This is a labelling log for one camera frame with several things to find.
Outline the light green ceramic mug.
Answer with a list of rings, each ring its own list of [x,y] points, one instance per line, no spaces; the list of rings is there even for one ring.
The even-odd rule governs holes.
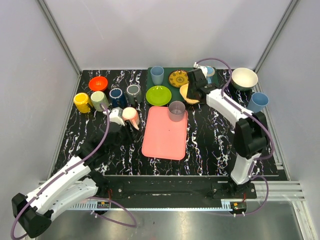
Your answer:
[[[90,99],[93,104],[93,107],[98,112],[104,112],[109,106],[107,96],[102,91],[93,92],[90,96]]]

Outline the yellow glass mug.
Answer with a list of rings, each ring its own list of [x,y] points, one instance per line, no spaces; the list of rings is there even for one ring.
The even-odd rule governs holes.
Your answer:
[[[93,107],[90,97],[87,93],[80,92],[73,97],[73,103],[80,113],[87,114]]]

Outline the dark blue ceramic mug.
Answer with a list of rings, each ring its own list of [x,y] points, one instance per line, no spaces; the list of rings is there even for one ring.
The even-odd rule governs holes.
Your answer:
[[[128,105],[125,94],[120,88],[116,87],[111,89],[109,92],[109,98],[113,108],[119,107],[124,109]]]

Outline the dark green mat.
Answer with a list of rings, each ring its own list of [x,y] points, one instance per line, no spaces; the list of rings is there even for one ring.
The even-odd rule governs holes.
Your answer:
[[[147,81],[146,81],[145,93],[151,87],[154,86],[154,83],[152,81],[151,69],[152,69],[152,67],[149,67],[147,69]],[[185,100],[180,94],[180,89],[177,88],[177,87],[172,86],[169,83],[169,75],[172,72],[176,71],[176,70],[184,70],[184,71],[188,72],[188,71],[190,71],[192,69],[193,69],[192,67],[165,67],[164,68],[162,85],[165,86],[166,88],[168,88],[171,91],[171,100],[170,100],[170,102],[173,102],[173,101],[185,102]],[[221,70],[216,70],[215,71],[215,74],[213,75],[212,83],[214,83],[219,89],[221,89],[222,88],[223,79],[218,76],[219,73],[222,73],[222,71]]]

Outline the orange plastic bowl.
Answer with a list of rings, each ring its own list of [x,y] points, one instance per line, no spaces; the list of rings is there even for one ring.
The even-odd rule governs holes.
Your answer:
[[[96,76],[89,81],[88,86],[94,92],[104,92],[108,88],[108,80],[104,76]]]

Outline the lime green plate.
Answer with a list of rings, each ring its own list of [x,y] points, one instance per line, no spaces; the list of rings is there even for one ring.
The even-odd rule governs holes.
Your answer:
[[[152,86],[146,92],[146,100],[149,104],[157,107],[167,105],[172,99],[171,91],[162,85]]]

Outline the pink plastic tray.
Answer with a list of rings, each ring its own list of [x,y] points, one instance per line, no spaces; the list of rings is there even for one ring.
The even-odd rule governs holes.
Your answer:
[[[169,108],[152,106],[148,111],[141,152],[145,157],[180,161],[185,157],[188,113],[172,121]]]

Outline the yellow black patterned saucer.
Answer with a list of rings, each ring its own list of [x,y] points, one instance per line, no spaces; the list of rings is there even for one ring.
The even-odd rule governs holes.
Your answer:
[[[180,88],[189,82],[187,72],[182,69],[171,72],[168,77],[168,82],[171,86]]]

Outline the purple translucent cup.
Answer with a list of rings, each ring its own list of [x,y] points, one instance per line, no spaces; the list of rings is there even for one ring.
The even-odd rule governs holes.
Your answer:
[[[180,122],[184,118],[185,104],[181,101],[173,101],[168,106],[168,116],[173,122]]]

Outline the light blue cup on mat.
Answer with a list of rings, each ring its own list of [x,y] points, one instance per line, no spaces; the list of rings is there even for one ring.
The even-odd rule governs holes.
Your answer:
[[[164,68],[161,66],[154,66],[150,70],[151,79],[154,85],[162,85],[164,79]]]

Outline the white floral ceramic bowl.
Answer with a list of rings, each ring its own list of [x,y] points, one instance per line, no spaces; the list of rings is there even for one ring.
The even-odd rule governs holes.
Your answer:
[[[239,67],[232,71],[231,84],[240,91],[248,91],[259,82],[258,75],[251,69]]]

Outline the grey ceramic mug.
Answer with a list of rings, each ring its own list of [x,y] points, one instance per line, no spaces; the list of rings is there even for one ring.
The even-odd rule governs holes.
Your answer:
[[[131,84],[126,88],[127,100],[131,105],[138,105],[142,102],[141,87],[137,84]]]

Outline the pink ceramic mug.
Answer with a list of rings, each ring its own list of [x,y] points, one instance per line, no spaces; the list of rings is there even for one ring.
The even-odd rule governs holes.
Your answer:
[[[137,110],[133,107],[126,107],[122,112],[122,119],[129,121],[136,130],[140,130],[140,118]]]

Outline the light blue patterned mug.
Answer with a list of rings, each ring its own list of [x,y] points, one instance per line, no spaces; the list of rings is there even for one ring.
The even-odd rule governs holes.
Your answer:
[[[212,66],[205,66],[205,68],[207,69],[206,80],[209,84],[212,84],[214,82],[216,70]]]

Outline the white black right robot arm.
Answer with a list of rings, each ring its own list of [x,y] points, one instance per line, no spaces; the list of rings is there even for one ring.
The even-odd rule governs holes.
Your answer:
[[[244,184],[250,180],[254,162],[261,159],[270,141],[266,116],[254,113],[238,104],[223,90],[209,84],[201,68],[187,72],[187,98],[198,100],[218,111],[234,127],[233,147],[237,156],[227,185],[228,195],[239,198],[245,192]]]

